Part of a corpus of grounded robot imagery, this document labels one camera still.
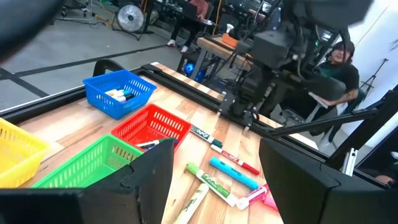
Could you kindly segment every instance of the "blue light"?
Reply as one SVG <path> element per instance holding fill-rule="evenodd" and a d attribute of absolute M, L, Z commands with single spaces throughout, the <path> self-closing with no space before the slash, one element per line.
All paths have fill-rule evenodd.
<path fill-rule="evenodd" d="M 198 72 L 198 75 L 197 75 L 195 81 L 198 83 L 202 83 L 204 77 L 205 77 L 205 70 L 202 70 L 202 71 Z"/>
<path fill-rule="evenodd" d="M 192 63 L 186 64 L 185 67 L 184 67 L 184 72 L 185 72 L 185 74 L 191 75 L 191 73 L 193 72 L 193 67 L 194 67 L 194 66 L 193 66 Z"/>

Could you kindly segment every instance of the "yellow basket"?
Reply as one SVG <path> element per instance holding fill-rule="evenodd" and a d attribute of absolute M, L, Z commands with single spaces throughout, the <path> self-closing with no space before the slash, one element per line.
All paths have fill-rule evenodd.
<path fill-rule="evenodd" d="M 0 188 L 18 187 L 32 178 L 49 145 L 0 118 Z"/>

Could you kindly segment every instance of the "table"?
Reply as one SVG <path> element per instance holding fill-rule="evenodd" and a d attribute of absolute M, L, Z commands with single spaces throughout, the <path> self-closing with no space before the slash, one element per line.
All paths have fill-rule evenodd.
<path fill-rule="evenodd" d="M 164 65 L 157 62 L 154 62 L 153 65 L 161 68 L 170 76 L 222 100 L 222 95 Z M 201 107 L 162 85 L 154 84 L 157 85 L 157 89 L 151 96 L 149 103 L 154 103 L 199 126 L 202 130 L 223 142 L 223 149 L 261 170 L 261 163 L 258 157 L 260 136 L 250 131 L 243 134 L 242 127 L 217 117 L 216 113 Z M 92 142 L 104 134 L 109 134 L 117 124 L 128 117 L 126 116 L 116 121 L 89 105 L 85 99 L 82 99 L 21 123 L 19 126 L 22 129 L 46 140 L 52 147 L 46 153 L 37 174 L 26 182 L 23 187 L 31 186 Z M 279 125 L 262 116 L 261 121 L 273 127 Z M 292 137 L 316 148 L 314 142 L 299 134 L 292 135 Z M 262 172 L 261 175 L 255 176 L 246 170 L 242 170 L 231 161 L 226 160 L 226 158 L 220 157 L 217 152 L 210 148 L 207 142 L 190 133 L 175 153 L 172 183 L 162 223 L 173 223 L 183 206 L 200 185 L 200 181 L 196 177 L 189 172 L 185 172 L 185 165 L 188 162 L 194 162 L 200 166 L 201 169 L 215 177 L 220 184 L 237 197 L 242 197 L 250 192 L 244 185 L 233 181 L 229 176 L 210 166 L 208 161 L 212 156 L 218 156 L 225 163 L 257 180 L 259 184 L 266 183 Z M 282 220 L 276 211 L 261 203 L 255 203 L 249 209 L 240 211 L 236 207 L 227 205 L 213 192 L 209 192 L 190 223 L 278 224 L 282 223 Z"/>
<path fill-rule="evenodd" d="M 200 37 L 197 40 L 197 45 L 201 48 L 201 52 L 191 75 L 191 78 L 193 80 L 198 75 L 199 69 L 201 68 L 203 61 L 205 60 L 205 57 L 208 52 L 214 54 L 219 58 L 222 58 L 223 60 L 226 60 L 232 54 L 232 50 L 235 49 L 233 46 L 224 43 L 221 40 L 221 36 L 219 35 L 211 37 L 211 39 L 212 41 L 204 37 Z M 244 57 L 240 55 L 236 56 L 234 64 L 239 67 L 242 67 L 243 70 L 246 71 L 251 70 L 252 63 L 250 61 L 247 61 Z"/>

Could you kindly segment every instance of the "blue basket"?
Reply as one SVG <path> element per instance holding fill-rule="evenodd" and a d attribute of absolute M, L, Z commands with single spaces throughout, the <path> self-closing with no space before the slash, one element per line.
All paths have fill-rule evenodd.
<path fill-rule="evenodd" d="M 83 80 L 83 83 L 86 86 L 86 96 L 89 104 L 114 119 L 120 119 L 124 115 L 145 105 L 156 89 L 155 85 L 127 70 L 86 78 Z M 131 90 L 134 98 L 121 103 L 105 94 L 106 91 L 115 89 Z"/>

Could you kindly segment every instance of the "green basket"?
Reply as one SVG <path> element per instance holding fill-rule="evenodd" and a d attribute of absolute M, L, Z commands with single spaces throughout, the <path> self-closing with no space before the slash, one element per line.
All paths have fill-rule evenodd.
<path fill-rule="evenodd" d="M 84 188 L 112 174 L 143 152 L 107 134 L 75 155 L 32 188 Z"/>

